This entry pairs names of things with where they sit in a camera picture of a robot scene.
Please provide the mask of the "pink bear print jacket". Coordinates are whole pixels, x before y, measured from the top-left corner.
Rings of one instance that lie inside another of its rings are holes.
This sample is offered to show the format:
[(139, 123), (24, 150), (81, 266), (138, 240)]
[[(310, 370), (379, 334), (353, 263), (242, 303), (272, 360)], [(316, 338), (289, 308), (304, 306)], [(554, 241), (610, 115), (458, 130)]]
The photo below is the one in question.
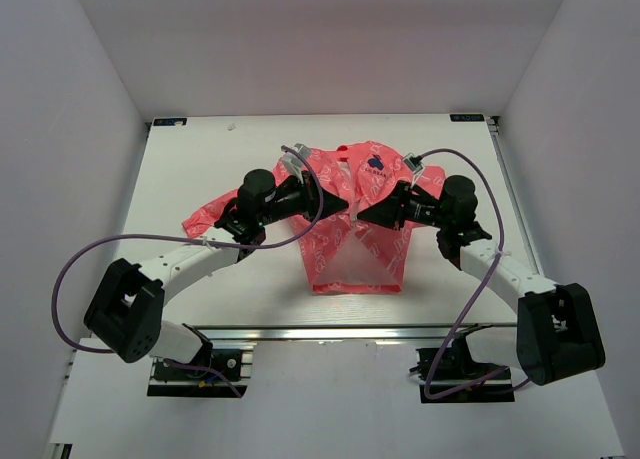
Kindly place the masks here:
[(325, 190), (349, 203), (349, 209), (319, 221), (298, 240), (313, 292), (394, 294), (402, 290), (414, 226), (389, 230), (357, 218), (413, 172), (404, 156), (373, 141), (343, 145), (334, 151), (311, 150), (308, 162)]

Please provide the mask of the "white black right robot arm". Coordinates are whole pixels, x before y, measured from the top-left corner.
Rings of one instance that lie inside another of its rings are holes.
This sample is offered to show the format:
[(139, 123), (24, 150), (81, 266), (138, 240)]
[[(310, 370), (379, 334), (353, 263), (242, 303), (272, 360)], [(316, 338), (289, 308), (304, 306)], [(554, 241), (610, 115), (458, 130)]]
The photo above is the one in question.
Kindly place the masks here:
[(488, 366), (521, 370), (542, 386), (604, 366), (606, 354), (588, 291), (561, 285), (509, 256), (476, 220), (478, 199), (467, 177), (447, 178), (439, 196), (400, 181), (360, 220), (386, 229), (408, 224), (436, 228), (438, 249), (458, 270), (479, 280), (516, 315), (511, 328), (454, 322), (424, 376), (431, 382), (440, 366), (477, 385), (492, 377)]

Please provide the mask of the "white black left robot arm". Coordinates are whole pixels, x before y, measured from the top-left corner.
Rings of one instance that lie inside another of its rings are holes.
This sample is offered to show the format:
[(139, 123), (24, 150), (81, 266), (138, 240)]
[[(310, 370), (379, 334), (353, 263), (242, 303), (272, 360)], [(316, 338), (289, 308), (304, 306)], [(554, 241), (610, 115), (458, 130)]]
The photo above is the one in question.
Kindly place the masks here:
[(318, 187), (308, 171), (278, 183), (271, 172), (252, 170), (195, 242), (140, 264), (111, 263), (84, 323), (126, 363), (149, 356), (177, 363), (188, 377), (202, 377), (211, 366), (210, 340), (191, 326), (163, 320), (164, 306), (201, 279), (248, 257), (265, 241), (266, 226), (296, 215), (306, 222), (324, 219), (347, 207), (346, 200)]

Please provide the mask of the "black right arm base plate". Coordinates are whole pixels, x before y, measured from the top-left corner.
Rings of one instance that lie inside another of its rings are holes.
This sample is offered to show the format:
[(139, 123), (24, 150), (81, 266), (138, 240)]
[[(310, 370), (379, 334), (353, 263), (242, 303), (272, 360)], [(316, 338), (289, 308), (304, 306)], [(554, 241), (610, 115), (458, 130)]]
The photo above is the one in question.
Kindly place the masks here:
[(442, 393), (495, 371), (500, 371), (500, 374), (443, 398), (429, 399), (424, 393), (424, 386), (431, 362), (435, 358), (437, 351), (437, 347), (418, 348), (416, 350), (416, 365), (408, 371), (409, 377), (417, 380), (421, 404), (488, 404), (513, 403), (515, 401), (511, 371), (509, 369), (495, 364), (483, 363), (470, 366), (464, 371), (456, 363), (455, 355), (449, 351), (444, 354), (436, 369), (430, 386), (431, 394)]

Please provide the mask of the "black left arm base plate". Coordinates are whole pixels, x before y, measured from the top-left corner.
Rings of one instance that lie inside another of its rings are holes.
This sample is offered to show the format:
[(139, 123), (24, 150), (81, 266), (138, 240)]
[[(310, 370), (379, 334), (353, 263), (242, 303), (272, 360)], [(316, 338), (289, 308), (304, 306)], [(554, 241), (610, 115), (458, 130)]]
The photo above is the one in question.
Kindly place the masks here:
[(207, 365), (199, 369), (154, 359), (147, 396), (163, 398), (240, 399), (252, 375), (253, 346), (216, 346)]

